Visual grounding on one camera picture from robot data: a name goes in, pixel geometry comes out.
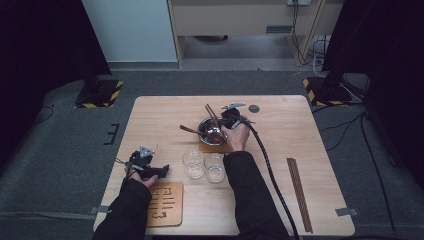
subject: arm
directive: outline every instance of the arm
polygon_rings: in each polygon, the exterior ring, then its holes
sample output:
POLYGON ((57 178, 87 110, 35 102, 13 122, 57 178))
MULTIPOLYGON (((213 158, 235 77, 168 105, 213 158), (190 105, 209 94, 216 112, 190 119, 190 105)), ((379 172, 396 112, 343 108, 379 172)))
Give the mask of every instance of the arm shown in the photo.
POLYGON ((238 239, 290 239, 252 155, 230 153, 224 165, 236 199, 238 239))
POLYGON ((119 196, 109 207, 105 220, 97 227, 93 240, 143 239, 147 208, 152 199, 149 187, 157 176, 143 182, 138 173, 131 175, 119 196))

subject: metal bowl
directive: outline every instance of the metal bowl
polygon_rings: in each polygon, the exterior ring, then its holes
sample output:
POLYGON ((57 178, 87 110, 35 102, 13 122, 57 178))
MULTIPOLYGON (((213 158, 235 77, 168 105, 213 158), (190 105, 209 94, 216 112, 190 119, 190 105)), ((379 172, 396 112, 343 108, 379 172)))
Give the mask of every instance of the metal bowl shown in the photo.
POLYGON ((210 117, 206 118, 199 124, 197 131, 208 134, 197 134, 200 138, 200 141, 208 145, 222 145, 227 141, 224 133, 221 132, 219 126, 217 126, 210 117))

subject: clear glass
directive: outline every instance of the clear glass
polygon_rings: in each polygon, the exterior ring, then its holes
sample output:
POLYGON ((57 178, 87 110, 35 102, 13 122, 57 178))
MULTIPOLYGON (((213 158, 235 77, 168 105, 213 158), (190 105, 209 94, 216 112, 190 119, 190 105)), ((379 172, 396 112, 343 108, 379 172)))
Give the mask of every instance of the clear glass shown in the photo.
POLYGON ((204 160, 205 157, 199 150, 190 149, 184 153, 183 163, 189 178, 199 179, 203 176, 205 173, 204 160))
POLYGON ((212 153, 205 159, 206 177, 212 183, 219 183, 225 178, 224 155, 212 153))

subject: yellow black hazard tape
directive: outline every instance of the yellow black hazard tape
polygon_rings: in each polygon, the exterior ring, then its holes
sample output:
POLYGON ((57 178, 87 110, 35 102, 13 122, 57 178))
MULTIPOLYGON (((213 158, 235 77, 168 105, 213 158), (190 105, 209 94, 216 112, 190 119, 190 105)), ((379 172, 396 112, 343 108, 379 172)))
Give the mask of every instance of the yellow black hazard tape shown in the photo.
POLYGON ((87 101, 82 101, 79 103, 75 103, 76 108, 97 108, 97 107, 111 107, 116 101, 116 98, 121 91, 123 81, 102 81, 102 86, 107 88, 106 101, 95 102, 91 99, 87 99, 87 101))
POLYGON ((308 93, 309 100, 311 101, 312 106, 336 106, 336 105, 351 105, 352 101, 320 101, 317 100, 316 95, 309 83, 308 79, 303 80, 303 86, 308 93))

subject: person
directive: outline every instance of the person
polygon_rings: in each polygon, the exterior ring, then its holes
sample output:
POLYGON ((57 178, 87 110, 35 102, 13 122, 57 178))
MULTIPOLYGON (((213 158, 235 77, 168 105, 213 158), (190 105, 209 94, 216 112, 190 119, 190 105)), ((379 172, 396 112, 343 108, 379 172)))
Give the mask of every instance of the person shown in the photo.
MULTIPOLYGON (((235 219, 238 240, 289 240, 288 232, 277 212, 265 180, 253 156, 245 151, 250 129, 239 124, 234 129, 221 127, 227 135, 231 152, 224 157, 228 181, 236 201, 235 219)), ((143 181, 137 172, 109 207, 105 220, 94 233, 97 239, 142 239, 146 231, 147 208, 151 200, 149 187, 157 176, 143 181)))

